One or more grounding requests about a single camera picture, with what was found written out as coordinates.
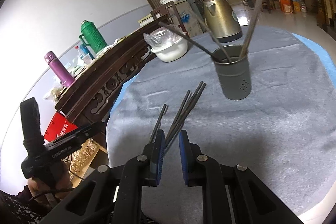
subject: gray metal cup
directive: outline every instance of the gray metal cup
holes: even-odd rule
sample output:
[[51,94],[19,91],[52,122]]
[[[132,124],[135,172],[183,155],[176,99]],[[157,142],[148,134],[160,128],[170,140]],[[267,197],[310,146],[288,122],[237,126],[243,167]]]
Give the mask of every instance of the gray metal cup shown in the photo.
[[215,63],[224,96],[231,100],[244,99],[251,92],[251,77],[247,55],[238,61],[239,53],[242,49],[241,45],[227,45],[224,48],[231,58],[231,63],[228,63],[225,54],[220,48],[215,50],[213,54],[222,62],[218,63],[212,59]]

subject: metal screw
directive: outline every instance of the metal screw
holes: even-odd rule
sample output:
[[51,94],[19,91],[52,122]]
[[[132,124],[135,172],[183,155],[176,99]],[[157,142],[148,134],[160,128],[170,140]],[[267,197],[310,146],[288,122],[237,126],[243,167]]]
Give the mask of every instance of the metal screw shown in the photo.
[[137,156],[136,160],[137,161],[145,161],[147,159],[147,156],[146,155],[139,155]]
[[208,156],[207,155],[198,155],[197,159],[199,161],[206,161],[206,160],[208,160]]
[[100,165],[98,168],[97,168],[98,172],[99,173],[104,173],[108,170],[108,167],[107,165]]
[[239,164],[237,164],[237,169],[238,169],[239,171],[246,171],[247,167],[246,167],[246,166],[243,166],[243,165],[239,165]]

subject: red box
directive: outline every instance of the red box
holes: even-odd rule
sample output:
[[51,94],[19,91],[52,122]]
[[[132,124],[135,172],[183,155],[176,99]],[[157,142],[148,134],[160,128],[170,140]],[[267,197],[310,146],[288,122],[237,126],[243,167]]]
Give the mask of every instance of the red box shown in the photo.
[[47,130],[44,134],[44,139],[48,142],[56,140],[58,137],[69,133],[77,128],[76,125],[70,123],[62,114],[56,112],[51,119]]

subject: plastic wrap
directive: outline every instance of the plastic wrap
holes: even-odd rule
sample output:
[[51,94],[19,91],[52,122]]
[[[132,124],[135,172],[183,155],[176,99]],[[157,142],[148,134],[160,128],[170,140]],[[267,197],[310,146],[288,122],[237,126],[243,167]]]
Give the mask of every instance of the plastic wrap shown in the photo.
[[[181,31],[176,25],[169,25],[176,28],[178,31]],[[156,29],[150,34],[144,33],[143,38],[146,43],[150,45],[153,49],[157,51],[162,51],[170,46],[172,46],[177,40],[181,37],[164,27]]]
[[56,103],[56,98],[62,91],[63,85],[60,79],[56,75],[53,77],[53,80],[54,80],[54,83],[52,85],[52,88],[49,90],[49,92],[47,92],[43,96],[43,99],[53,101],[54,103]]

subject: purple water bottle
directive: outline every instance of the purple water bottle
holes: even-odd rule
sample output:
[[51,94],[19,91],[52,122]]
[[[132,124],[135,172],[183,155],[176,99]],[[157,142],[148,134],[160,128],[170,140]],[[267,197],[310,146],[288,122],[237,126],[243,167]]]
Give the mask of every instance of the purple water bottle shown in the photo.
[[65,85],[67,88],[70,87],[75,79],[71,76],[67,69],[64,68],[61,61],[56,57],[56,55],[53,52],[47,52],[47,54],[44,56],[44,59],[48,63],[52,71],[61,80],[63,85]]

